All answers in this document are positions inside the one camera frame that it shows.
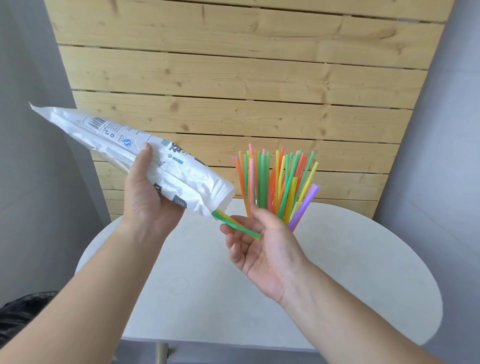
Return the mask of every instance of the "round table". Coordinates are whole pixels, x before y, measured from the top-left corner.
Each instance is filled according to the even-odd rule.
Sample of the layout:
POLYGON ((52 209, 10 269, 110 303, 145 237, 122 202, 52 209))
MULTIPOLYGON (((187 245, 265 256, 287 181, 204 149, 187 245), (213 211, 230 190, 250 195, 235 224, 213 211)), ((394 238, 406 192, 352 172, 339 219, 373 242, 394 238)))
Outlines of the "round table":
MULTIPOLYGON (((228 214, 244 215, 234 199, 228 214)), ((119 224, 90 243, 77 271, 119 224)), ((167 238, 122 338, 313 350, 290 318, 233 266, 219 221, 187 210, 167 238)), ((295 235, 308 258, 417 344, 442 320, 442 298, 413 250, 376 222, 312 203, 295 235)))

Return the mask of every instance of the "hand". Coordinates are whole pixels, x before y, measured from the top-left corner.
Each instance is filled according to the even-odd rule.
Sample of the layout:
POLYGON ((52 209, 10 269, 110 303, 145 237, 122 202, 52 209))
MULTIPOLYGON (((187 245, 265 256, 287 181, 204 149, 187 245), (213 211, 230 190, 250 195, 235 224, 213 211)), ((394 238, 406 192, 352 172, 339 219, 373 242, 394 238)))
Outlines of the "hand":
POLYGON ((159 196, 147 179, 152 158, 152 146, 145 143, 125 180, 122 224, 163 241, 177 226, 185 209, 159 196))
POLYGON ((281 219, 257 206, 252 206, 252 218, 232 218, 262 237, 258 241, 222 224, 230 260, 263 294, 282 304, 286 290, 309 263, 297 239, 281 219))

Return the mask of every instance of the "colorful straws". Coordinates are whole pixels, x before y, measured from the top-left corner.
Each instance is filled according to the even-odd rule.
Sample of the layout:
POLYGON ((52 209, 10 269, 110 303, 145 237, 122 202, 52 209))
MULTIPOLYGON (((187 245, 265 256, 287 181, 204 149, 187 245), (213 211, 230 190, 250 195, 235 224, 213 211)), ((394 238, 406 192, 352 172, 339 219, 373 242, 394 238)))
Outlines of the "colorful straws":
MULTIPOLYGON (((247 216, 252 216, 253 205, 267 208, 294 231, 320 189, 319 186, 311 184, 318 167, 318 162, 315 162, 310 170, 314 155, 315 152, 312 152, 307 156, 301 150, 288 154, 283 148, 270 154, 265 149, 253 149, 251 144, 245 153, 239 151, 233 161, 239 176, 247 216), (275 158, 272 170, 271 156, 275 158)), ((222 211, 214 211, 212 215, 255 239, 260 238, 258 233, 241 226, 222 211)))

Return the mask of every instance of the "forearm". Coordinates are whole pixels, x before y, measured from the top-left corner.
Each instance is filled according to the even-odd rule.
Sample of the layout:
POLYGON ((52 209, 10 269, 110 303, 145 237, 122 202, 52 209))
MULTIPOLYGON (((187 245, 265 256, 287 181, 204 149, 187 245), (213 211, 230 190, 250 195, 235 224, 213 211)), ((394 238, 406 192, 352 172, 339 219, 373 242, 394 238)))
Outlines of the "forearm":
POLYGON ((371 308, 308 264, 282 306, 329 363, 440 363, 371 308))
POLYGON ((44 311, 2 351, 6 363, 110 363, 161 248, 116 230, 44 311))

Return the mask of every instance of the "right hand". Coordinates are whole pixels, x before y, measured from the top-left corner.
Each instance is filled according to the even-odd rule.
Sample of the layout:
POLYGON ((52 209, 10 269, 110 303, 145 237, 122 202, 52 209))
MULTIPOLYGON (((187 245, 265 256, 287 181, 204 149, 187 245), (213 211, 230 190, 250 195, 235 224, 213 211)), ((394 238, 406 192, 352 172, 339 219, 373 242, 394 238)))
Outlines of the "right hand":
POLYGON ((251 218, 232 218, 262 237, 255 240, 222 224, 220 231, 226 235, 230 260, 263 294, 282 304, 285 292, 309 263, 297 239, 281 219, 257 206, 252 206, 251 218))

